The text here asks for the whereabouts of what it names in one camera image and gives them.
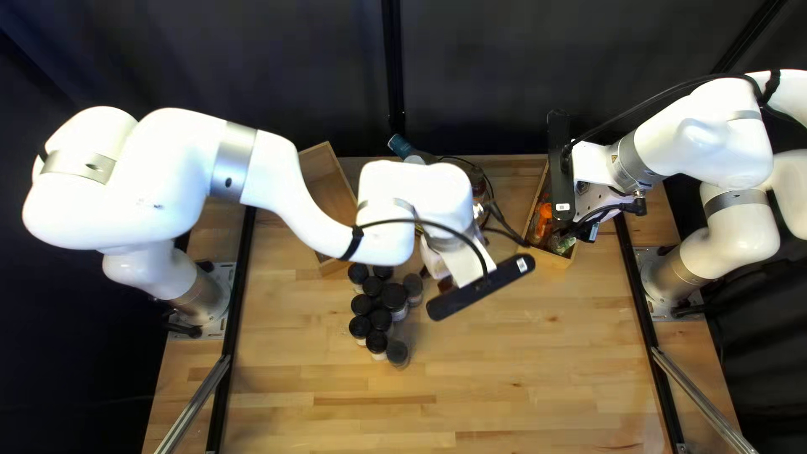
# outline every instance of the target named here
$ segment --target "silver metal band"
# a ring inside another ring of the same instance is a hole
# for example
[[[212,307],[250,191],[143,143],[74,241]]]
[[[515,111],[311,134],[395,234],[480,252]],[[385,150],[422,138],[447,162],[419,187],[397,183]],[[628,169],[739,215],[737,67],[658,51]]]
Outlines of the silver metal band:
[[[712,282],[689,271],[681,259],[681,246],[665,255],[662,262],[642,270],[642,281],[650,298],[663,305],[673,305]]]
[[[657,174],[645,165],[633,142],[635,132],[631,131],[608,150],[611,175],[621,187],[621,191],[628,193],[635,189],[650,189],[669,176]]]
[[[196,280],[188,291],[166,302],[178,311],[184,322],[195,326],[213,322],[228,305],[222,298],[221,287],[199,266]]]
[[[729,118],[725,120],[762,120],[762,114],[758,111],[733,111],[729,114]]]
[[[381,203],[393,204],[396,207],[401,207],[401,208],[405,209],[406,211],[410,212],[417,219],[417,211],[415,211],[415,207],[413,207],[412,204],[410,204],[406,200],[398,199],[398,198],[392,198],[392,199],[388,199],[388,200],[383,200],[383,199],[381,199],[381,200],[373,200],[373,205],[381,204]],[[369,200],[362,200],[362,202],[359,203],[358,208],[357,208],[356,211],[360,212],[363,208],[365,208],[369,204],[370,204]]]
[[[115,159],[102,154],[91,153],[83,159],[76,159],[75,156],[63,154],[57,149],[48,155],[40,174],[70,174],[107,184],[114,168]]]
[[[704,213],[709,218],[722,209],[734,205],[762,204],[769,205],[767,196],[759,189],[743,189],[741,191],[728,191],[716,195],[704,204]]]
[[[247,179],[257,129],[227,122],[215,155],[210,195],[238,201]]]
[[[465,229],[465,232],[462,232],[468,239],[472,239],[475,235],[475,228],[476,222],[471,222],[470,226]],[[465,242],[455,236],[451,236],[448,238],[440,238],[440,237],[433,237],[429,235],[428,232],[424,229],[423,236],[426,237],[426,244],[429,245],[432,250],[436,252],[450,252],[452,250],[457,250],[465,245]]]

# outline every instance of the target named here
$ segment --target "black vertical post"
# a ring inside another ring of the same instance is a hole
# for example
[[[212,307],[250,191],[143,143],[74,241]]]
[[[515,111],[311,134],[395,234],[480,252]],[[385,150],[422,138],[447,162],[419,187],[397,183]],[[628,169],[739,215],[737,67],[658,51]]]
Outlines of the black vertical post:
[[[633,305],[636,309],[636,317],[639,319],[639,327],[642,330],[642,340],[645,343],[647,360],[650,362],[650,374],[653,376],[653,383],[656,388],[656,396],[659,398],[661,415],[664,418],[664,426],[667,429],[667,439],[670,441],[670,448],[673,452],[678,452],[676,446],[684,443],[684,433],[681,431],[681,424],[678,420],[678,412],[675,410],[675,401],[672,398],[670,381],[667,374],[653,361],[652,347],[659,346],[659,339],[656,337],[653,327],[653,318],[647,308],[645,300],[645,287],[642,284],[642,276],[639,274],[639,267],[636,264],[636,256],[633,253],[633,243],[630,241],[630,231],[625,223],[625,214],[619,213],[613,218],[613,224],[617,228],[619,247],[622,253],[622,261],[625,264],[625,273],[630,282],[630,292],[633,295]]]
[[[224,441],[227,402],[230,397],[232,370],[235,365],[236,343],[238,341],[238,331],[241,324],[241,307],[244,302],[247,270],[249,269],[249,251],[252,249],[256,211],[257,209],[255,207],[247,207],[244,212],[244,223],[241,225],[238,258],[236,259],[236,270],[232,278],[232,290],[230,291],[230,309],[227,315],[227,330],[224,331],[224,345],[221,347],[222,357],[230,355],[232,362],[230,363],[230,368],[221,378],[219,385],[215,389],[210,426],[207,431],[206,453],[218,454],[221,452],[221,444]]]
[[[740,60],[742,55],[748,51],[751,45],[762,35],[765,28],[770,25],[771,21],[781,11],[782,6],[788,0],[765,0],[763,4],[757,9],[751,19],[749,19],[746,26],[740,31],[740,34],[734,38],[734,42],[729,46],[729,50],[723,54],[723,57],[712,68],[712,74],[729,73],[734,71],[734,66]]]
[[[406,135],[404,112],[404,56],[401,47],[400,0],[381,0],[381,20],[384,30],[384,58],[387,63],[387,102],[390,130]]]

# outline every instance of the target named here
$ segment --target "bottle cap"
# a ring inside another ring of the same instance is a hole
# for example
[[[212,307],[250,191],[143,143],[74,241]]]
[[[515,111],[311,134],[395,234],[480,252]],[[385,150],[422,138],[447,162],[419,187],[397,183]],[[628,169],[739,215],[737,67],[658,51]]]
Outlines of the bottle cap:
[[[381,293],[381,287],[384,285],[379,278],[370,276],[364,280],[362,289],[367,296],[378,296]]]
[[[406,289],[401,284],[387,284],[381,289],[381,302],[392,312],[406,307]]]
[[[392,267],[373,266],[373,274],[380,280],[388,280],[392,277]]]
[[[367,350],[376,355],[387,349],[387,335],[379,330],[371,330],[365,342]]]
[[[376,330],[389,330],[392,326],[392,315],[386,309],[376,309],[370,313],[370,323]]]
[[[473,166],[467,171],[470,184],[480,184],[485,179],[485,172],[482,167]]]
[[[373,299],[367,295],[356,295],[350,301],[350,310],[356,315],[367,315],[373,310]]]
[[[357,339],[367,337],[372,329],[373,326],[370,324],[370,320],[367,319],[367,317],[362,317],[361,315],[353,317],[348,324],[350,335]]]
[[[403,287],[407,296],[418,296],[423,292],[423,280],[416,274],[408,274],[403,278]]]
[[[354,284],[363,284],[364,280],[370,276],[370,270],[364,263],[354,263],[348,268],[348,279]]]
[[[409,347],[406,343],[398,339],[390,339],[387,342],[387,359],[394,365],[400,366],[406,364],[409,358]]]

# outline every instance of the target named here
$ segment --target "metal mounting plate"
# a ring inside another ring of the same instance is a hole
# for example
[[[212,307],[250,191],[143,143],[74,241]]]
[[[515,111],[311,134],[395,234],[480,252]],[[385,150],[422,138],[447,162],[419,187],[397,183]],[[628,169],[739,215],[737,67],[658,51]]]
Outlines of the metal mounting plate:
[[[654,263],[664,259],[663,255],[659,255],[659,246],[634,247],[633,252],[636,254],[636,265],[640,272],[642,268],[652,266]],[[696,290],[689,296],[688,300],[692,305],[704,304],[700,290]],[[647,296],[647,294],[645,294],[645,301],[647,302],[647,308],[650,310],[650,317],[653,319],[653,322],[697,322],[704,320],[702,313],[693,313],[675,318],[670,314],[670,310],[673,309],[672,307],[654,304],[653,300]]]
[[[222,288],[227,290],[227,294],[229,295],[230,289],[232,288],[232,279],[235,276],[236,264],[234,262],[217,262],[213,263],[213,271],[210,272],[210,276],[213,280],[218,283]],[[192,338],[187,334],[180,334],[174,333],[173,331],[168,332],[168,340],[171,341],[188,341],[188,340],[213,340],[213,339],[223,339],[224,338],[224,331],[227,329],[227,319],[229,315],[229,309],[224,312],[224,315],[221,316],[216,323],[212,323],[210,325],[202,326],[202,336],[200,338]],[[183,326],[190,326],[187,323],[183,322],[182,319],[176,314],[172,313],[168,317],[168,321],[170,323],[176,323],[178,325]]]

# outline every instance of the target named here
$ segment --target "black cable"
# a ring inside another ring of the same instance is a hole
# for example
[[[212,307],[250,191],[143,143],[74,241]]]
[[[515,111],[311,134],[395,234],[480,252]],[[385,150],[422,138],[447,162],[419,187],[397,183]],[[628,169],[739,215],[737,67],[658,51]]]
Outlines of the black cable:
[[[504,230],[501,230],[501,229],[494,229],[493,227],[485,227],[484,229],[482,229],[482,231],[483,232],[498,233],[499,235],[502,235],[504,237],[509,238],[512,242],[516,243],[518,246],[535,247],[532,244],[528,243],[526,240],[522,240],[518,236],[513,236],[510,233],[507,233],[507,232],[505,232]]]
[[[368,222],[366,224],[358,225],[357,227],[359,229],[366,229],[368,227],[373,227],[375,225],[393,224],[396,222],[403,222],[408,224],[423,224],[423,225],[429,225],[431,227],[437,227],[438,229],[445,230],[446,232],[451,233],[455,237],[459,238],[461,241],[467,244],[471,248],[471,250],[474,251],[474,254],[476,254],[476,258],[479,259],[479,265],[482,266],[482,279],[484,283],[487,284],[487,263],[485,263],[485,258],[482,256],[482,253],[479,252],[479,248],[476,247],[474,242],[471,241],[468,237],[466,237],[462,233],[459,233],[457,230],[451,229],[450,227],[446,227],[443,224],[438,224],[437,222],[427,221],[425,219],[407,219],[407,218],[384,219],[381,221]]]
[[[502,227],[504,227],[505,230],[507,230],[510,236],[516,238],[520,237],[518,232],[504,219],[504,214],[502,214],[501,210],[499,209],[499,204],[497,204],[495,200],[488,202],[487,208],[488,212],[502,225]]]
[[[660,92],[660,93],[658,93],[658,94],[656,94],[654,96],[651,96],[648,99],[645,99],[644,101],[640,102],[639,104],[636,104],[635,106],[633,106],[630,109],[622,112],[621,114],[613,117],[611,120],[606,121],[605,123],[601,124],[600,126],[597,126],[595,128],[589,129],[588,131],[581,134],[579,137],[575,138],[568,145],[563,147],[563,156],[564,157],[568,156],[568,154],[571,153],[571,149],[573,149],[575,147],[575,145],[577,145],[578,143],[580,143],[582,141],[585,141],[586,139],[588,139],[588,138],[590,138],[590,137],[592,137],[592,136],[594,136],[596,134],[599,134],[600,132],[603,132],[604,130],[608,129],[608,127],[615,124],[617,121],[622,120],[623,118],[625,118],[627,116],[631,116],[632,114],[636,113],[637,111],[641,111],[642,109],[644,109],[644,108],[646,108],[646,107],[648,107],[648,106],[650,106],[650,105],[652,105],[654,103],[657,103],[661,99],[664,99],[667,96],[674,94],[675,92],[687,89],[687,88],[689,88],[691,86],[700,85],[700,84],[705,83],[705,82],[710,82],[710,81],[713,81],[713,80],[716,80],[716,79],[722,79],[722,78],[737,78],[737,79],[742,79],[742,80],[748,81],[751,84],[752,89],[754,90],[754,96],[757,99],[762,99],[762,97],[763,97],[762,91],[759,89],[759,85],[757,85],[756,81],[751,76],[747,76],[745,74],[708,74],[708,75],[705,75],[705,76],[700,76],[699,78],[694,78],[694,79],[688,80],[686,82],[681,82],[678,85],[671,86],[670,88],[667,88],[666,90],[664,90],[664,91],[662,91],[662,92]]]
[[[575,224],[569,228],[569,232],[574,232],[575,230],[579,229],[581,225],[585,224],[586,221],[593,218],[594,215],[596,215],[597,213],[605,212],[607,214],[609,211],[613,209],[624,209],[625,205],[629,204],[604,205],[597,209],[593,209],[590,212],[586,213],[585,216],[581,217],[579,221],[575,222]]]

